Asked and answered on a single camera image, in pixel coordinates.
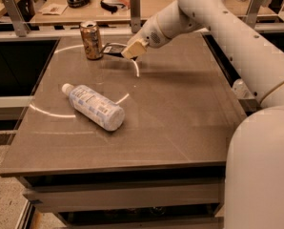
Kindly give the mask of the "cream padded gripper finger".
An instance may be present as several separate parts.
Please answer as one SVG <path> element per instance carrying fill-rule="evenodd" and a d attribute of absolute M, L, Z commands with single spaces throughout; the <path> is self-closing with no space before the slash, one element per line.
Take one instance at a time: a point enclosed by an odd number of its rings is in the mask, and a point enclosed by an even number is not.
<path fill-rule="evenodd" d="M 149 42 L 143 38 L 134 39 L 121 52 L 122 56 L 127 59 L 134 59 L 147 51 Z"/>

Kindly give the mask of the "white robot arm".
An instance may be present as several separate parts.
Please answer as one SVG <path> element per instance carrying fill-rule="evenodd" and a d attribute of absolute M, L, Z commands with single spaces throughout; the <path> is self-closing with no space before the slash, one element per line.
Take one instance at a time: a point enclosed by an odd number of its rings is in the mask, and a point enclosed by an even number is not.
<path fill-rule="evenodd" d="M 134 58 L 202 27 L 261 107 L 230 142 L 224 229 L 284 229 L 284 52 L 232 14 L 223 0 L 176 0 L 152 16 L 122 54 Z"/>

